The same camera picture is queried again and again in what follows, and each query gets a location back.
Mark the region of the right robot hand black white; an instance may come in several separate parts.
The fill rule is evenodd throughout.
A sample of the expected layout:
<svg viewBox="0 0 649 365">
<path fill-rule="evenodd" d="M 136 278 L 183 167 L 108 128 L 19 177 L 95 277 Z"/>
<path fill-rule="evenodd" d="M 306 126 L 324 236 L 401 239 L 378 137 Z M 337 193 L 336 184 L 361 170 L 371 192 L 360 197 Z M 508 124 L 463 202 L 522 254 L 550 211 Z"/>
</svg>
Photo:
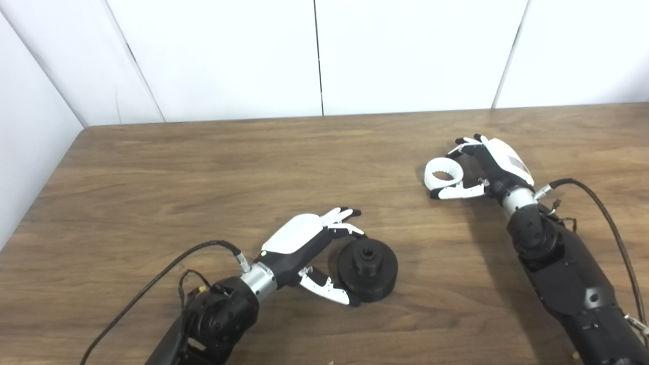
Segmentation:
<svg viewBox="0 0 649 365">
<path fill-rule="evenodd" d="M 427 162 L 423 183 L 429 197 L 438 200 L 489 196 L 499 200 L 516 189 L 534 190 L 534 180 L 521 157 L 507 143 L 497 138 L 475 134 L 458 138 L 456 146 L 444 157 Z M 464 185 L 464 170 L 459 157 L 473 157 L 484 175 L 471 186 Z"/>
</svg>

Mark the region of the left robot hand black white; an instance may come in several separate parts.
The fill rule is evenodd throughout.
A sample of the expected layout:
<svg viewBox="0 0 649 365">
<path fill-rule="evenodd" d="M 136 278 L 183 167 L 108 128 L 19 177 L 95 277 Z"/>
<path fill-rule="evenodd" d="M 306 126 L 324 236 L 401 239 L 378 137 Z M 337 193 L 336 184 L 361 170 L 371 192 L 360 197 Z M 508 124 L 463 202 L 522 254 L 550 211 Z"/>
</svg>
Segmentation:
<svg viewBox="0 0 649 365">
<path fill-rule="evenodd" d="M 283 287 L 299 285 L 327 300 L 359 307 L 357 295 L 310 263 L 336 239 L 366 238 L 364 231 L 347 222 L 361 214 L 360 210 L 339 206 L 324 215 L 302 213 L 293 217 L 262 245 L 241 280 L 259 302 Z"/>
</svg>

